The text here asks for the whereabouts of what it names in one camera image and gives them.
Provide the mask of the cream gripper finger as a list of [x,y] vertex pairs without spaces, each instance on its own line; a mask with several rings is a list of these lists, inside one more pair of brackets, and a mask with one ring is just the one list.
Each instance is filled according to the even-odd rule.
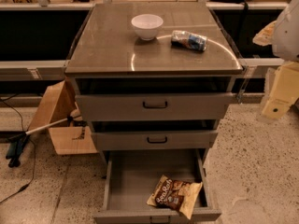
[[272,44],[272,36],[274,33],[276,22],[272,21],[267,24],[258,34],[256,34],[252,42],[259,46],[268,46]]
[[268,119],[280,119],[290,109],[291,105],[279,99],[264,98],[261,102],[261,115]]

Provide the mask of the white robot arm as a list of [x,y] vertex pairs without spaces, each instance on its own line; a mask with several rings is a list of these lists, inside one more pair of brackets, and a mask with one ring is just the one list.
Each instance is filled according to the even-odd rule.
[[259,46],[271,45],[273,54],[284,61],[274,72],[260,111],[260,119],[278,120],[299,99],[299,0],[291,0],[252,41]]

